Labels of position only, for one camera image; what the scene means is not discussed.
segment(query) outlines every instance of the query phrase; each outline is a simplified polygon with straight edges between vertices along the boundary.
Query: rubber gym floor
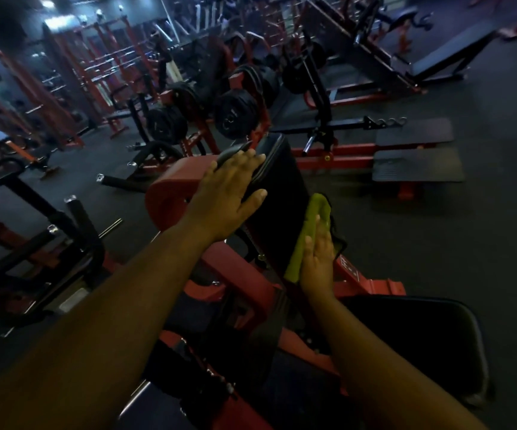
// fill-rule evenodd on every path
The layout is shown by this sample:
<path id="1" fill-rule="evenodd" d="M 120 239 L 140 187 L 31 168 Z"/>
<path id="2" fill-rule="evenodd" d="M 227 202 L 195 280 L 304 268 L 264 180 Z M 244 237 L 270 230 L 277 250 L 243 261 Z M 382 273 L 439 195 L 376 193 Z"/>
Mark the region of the rubber gym floor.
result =
<path id="1" fill-rule="evenodd" d="M 428 33 L 412 31 L 409 58 L 419 59 L 490 16 L 491 3 L 467 9 L 467 1 L 420 3 L 421 11 L 435 12 L 435 26 Z M 494 18 L 498 24 L 515 23 L 517 0 L 505 0 Z M 327 86 L 340 85 L 355 80 L 356 74 L 349 66 L 334 66 L 326 69 L 323 79 Z M 313 116 L 300 96 L 287 97 L 283 104 L 275 123 Z M 362 115 L 449 118 L 467 180 L 426 187 L 423 198 L 406 203 L 370 191 L 363 179 L 348 172 L 305 175 L 307 184 L 312 191 L 330 197 L 339 230 L 349 242 L 346 255 L 365 276 L 400 280 L 408 294 L 461 300 L 477 313 L 497 388 L 496 401 L 479 416 L 490 428 L 517 429 L 517 42 L 492 42 L 471 64 L 468 79 L 462 83 L 436 86 L 424 96 L 394 102 L 334 108 L 335 119 Z M 339 140 L 365 143 L 373 136 L 354 130 L 339 133 Z M 102 187 L 94 180 L 97 173 L 113 174 L 125 165 L 130 157 L 125 145 L 136 139 L 131 129 L 109 140 L 104 128 L 84 138 L 85 149 L 52 156 L 51 163 L 62 168 L 60 173 L 43 181 L 36 173 L 23 176 L 58 208 L 65 196 L 77 195 L 98 230 L 122 218 L 124 224 L 105 238 L 107 249 L 121 262 L 147 245 L 157 230 L 148 218 L 142 194 Z M 291 138 L 293 146 L 305 141 L 303 137 Z M 219 139 L 220 147 L 226 144 Z M 0 220 L 25 236 L 45 226 L 41 216 L 5 188 L 0 188 Z M 5 340 L 0 338 L 0 372 L 53 322 L 48 319 Z M 317 428 L 330 417 L 335 428 L 350 423 L 347 418 L 354 407 L 345 402 L 320 400 L 313 408 L 316 412 L 298 404 L 294 396 L 300 390 L 312 393 L 328 387 L 308 368 L 284 359 L 277 356 L 277 365 L 290 370 L 277 370 L 275 383 L 279 388 L 272 391 L 271 399 L 278 404 L 294 402 L 292 413 L 298 416 L 294 423 L 301 425 L 285 423 L 283 428 Z M 153 388 L 117 425 L 141 429 L 163 426 L 192 428 L 176 401 Z"/>

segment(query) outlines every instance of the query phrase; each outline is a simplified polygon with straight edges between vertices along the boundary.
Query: metal pole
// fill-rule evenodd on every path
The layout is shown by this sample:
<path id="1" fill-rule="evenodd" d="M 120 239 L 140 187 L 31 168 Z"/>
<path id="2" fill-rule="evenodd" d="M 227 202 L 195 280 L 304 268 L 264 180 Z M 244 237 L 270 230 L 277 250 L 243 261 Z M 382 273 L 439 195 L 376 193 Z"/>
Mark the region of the metal pole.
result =
<path id="1" fill-rule="evenodd" d="M 167 19 L 169 20 L 169 24 L 171 25 L 171 29 L 173 30 L 173 33 L 175 34 L 175 37 L 177 38 L 177 43 L 181 43 L 181 40 L 179 39 L 179 35 L 177 34 L 177 31 L 175 29 L 175 25 L 173 24 L 173 19 L 169 15 L 169 11 L 167 10 L 167 6 L 165 6 L 165 2 L 161 0 L 162 8 L 165 9 L 165 15 L 167 15 Z"/>

